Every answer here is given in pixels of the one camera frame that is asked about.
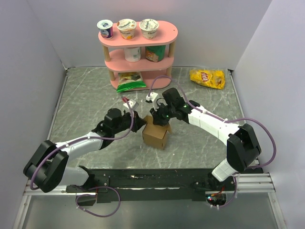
green can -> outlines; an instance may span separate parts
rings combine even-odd
[[[145,57],[149,61],[159,62],[163,60],[166,45],[146,46]]]

wooden shelf post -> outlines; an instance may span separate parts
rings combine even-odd
[[[168,56],[169,57],[173,57],[174,53],[175,53],[175,46],[176,46],[176,41],[170,43],[170,48],[168,51]]]
[[[166,75],[167,76],[171,76],[172,75],[172,67],[169,67],[168,69],[166,69]]]
[[[111,58],[110,58],[110,55],[109,55],[108,47],[103,45],[103,50],[104,50],[105,61],[109,62],[111,60]]]
[[[108,72],[109,72],[110,80],[115,81],[114,72],[110,71],[110,69],[108,69]]]

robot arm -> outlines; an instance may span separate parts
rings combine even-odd
[[[129,100],[128,103],[133,110],[134,117],[131,130],[137,132],[146,122],[135,111],[138,104],[134,100]],[[44,141],[25,166],[23,170],[24,175],[32,179],[35,170],[43,159],[53,150],[58,149],[42,165],[34,179],[34,183],[43,192],[49,192],[58,185],[84,185],[89,181],[90,176],[86,169],[81,167],[66,167],[67,163],[86,153],[107,147],[113,140],[102,140],[101,137],[114,138],[115,134],[130,128],[131,120],[129,112],[126,113],[124,111],[122,115],[119,109],[112,108],[108,111],[104,120],[97,124],[95,129],[82,137],[58,143],[53,143],[50,140]]]
[[[150,110],[153,124],[164,126],[170,118],[176,117],[178,120],[202,128],[227,146],[226,159],[211,172],[211,175],[219,182],[226,180],[236,172],[245,171],[261,153],[256,135],[250,125],[240,126],[227,123],[222,118],[208,112],[200,104],[190,101],[193,106],[201,110],[198,111],[186,103],[175,88],[163,92],[162,96],[167,105],[157,102],[160,99],[157,93],[151,93],[146,97],[146,101],[153,104],[153,108]]]

yogurt cup lid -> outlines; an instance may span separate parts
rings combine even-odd
[[[97,23],[97,28],[101,30],[106,30],[111,28],[113,25],[113,22],[111,20],[101,20]]]
[[[140,22],[141,30],[153,31],[159,28],[159,23],[154,19],[144,19]]]
[[[129,31],[135,29],[137,23],[132,19],[122,19],[116,24],[116,26],[121,31]]]

snack bag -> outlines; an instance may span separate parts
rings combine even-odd
[[[128,91],[133,88],[146,87],[141,72],[119,73],[119,84],[117,92]]]
[[[224,72],[221,70],[190,70],[190,79],[202,86],[224,88]]]

